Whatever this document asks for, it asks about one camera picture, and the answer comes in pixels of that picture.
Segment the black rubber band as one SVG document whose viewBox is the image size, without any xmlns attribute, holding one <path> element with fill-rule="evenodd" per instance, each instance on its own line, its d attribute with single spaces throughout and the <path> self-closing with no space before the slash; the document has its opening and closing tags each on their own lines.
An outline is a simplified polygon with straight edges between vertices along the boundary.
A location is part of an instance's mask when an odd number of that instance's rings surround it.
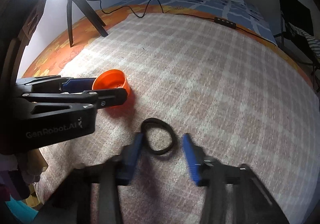
<svg viewBox="0 0 320 224">
<path fill-rule="evenodd" d="M 168 123 L 151 117 L 140 125 L 146 150 L 153 156 L 165 156 L 172 153 L 178 144 L 177 135 Z"/>
</svg>

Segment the plaid fringed blanket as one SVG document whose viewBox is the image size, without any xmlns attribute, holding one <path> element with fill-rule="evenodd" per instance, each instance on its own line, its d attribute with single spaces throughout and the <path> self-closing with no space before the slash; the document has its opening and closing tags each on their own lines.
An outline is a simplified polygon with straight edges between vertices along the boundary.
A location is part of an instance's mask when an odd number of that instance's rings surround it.
<svg viewBox="0 0 320 224">
<path fill-rule="evenodd" d="M 76 167 L 97 165 L 131 142 L 143 120 L 189 133 L 227 165 L 248 164 L 290 223 L 302 223 L 319 173 L 319 99 L 288 61 L 247 36 L 193 17 L 133 15 L 97 38 L 61 71 L 96 77 L 119 69 L 127 102 L 102 109 L 92 135 L 41 149 L 36 184 L 46 201 Z"/>
</svg>

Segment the orange plastic cap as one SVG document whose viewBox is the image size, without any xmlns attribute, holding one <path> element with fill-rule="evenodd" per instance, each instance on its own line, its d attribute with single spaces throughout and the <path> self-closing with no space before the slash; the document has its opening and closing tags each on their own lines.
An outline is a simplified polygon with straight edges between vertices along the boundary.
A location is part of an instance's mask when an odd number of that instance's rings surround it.
<svg viewBox="0 0 320 224">
<path fill-rule="evenodd" d="M 94 81 L 92 90 L 124 88 L 127 98 L 131 88 L 125 74 L 119 69 L 111 69 L 100 74 Z"/>
</svg>

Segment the blue patterned quilt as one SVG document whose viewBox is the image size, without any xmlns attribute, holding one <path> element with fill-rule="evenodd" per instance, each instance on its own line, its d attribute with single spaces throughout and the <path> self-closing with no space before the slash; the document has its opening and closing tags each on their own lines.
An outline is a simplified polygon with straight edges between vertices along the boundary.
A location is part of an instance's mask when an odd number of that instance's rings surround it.
<svg viewBox="0 0 320 224">
<path fill-rule="evenodd" d="M 149 0 L 123 0 L 118 6 L 147 4 Z M 258 8 L 247 2 L 231 0 L 159 0 L 163 6 L 190 8 L 232 21 L 276 44 L 276 40 Z"/>
</svg>

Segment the black folding chair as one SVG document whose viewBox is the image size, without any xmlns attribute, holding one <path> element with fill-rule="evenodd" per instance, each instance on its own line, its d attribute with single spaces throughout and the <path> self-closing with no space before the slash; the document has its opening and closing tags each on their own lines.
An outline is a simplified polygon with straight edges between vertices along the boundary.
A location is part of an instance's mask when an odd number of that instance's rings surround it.
<svg viewBox="0 0 320 224">
<path fill-rule="evenodd" d="M 285 40 L 291 41 L 311 61 L 305 63 L 312 67 L 312 75 L 319 70 L 319 40 L 315 38 L 310 9 L 298 0 L 279 0 L 280 46 Z"/>
</svg>

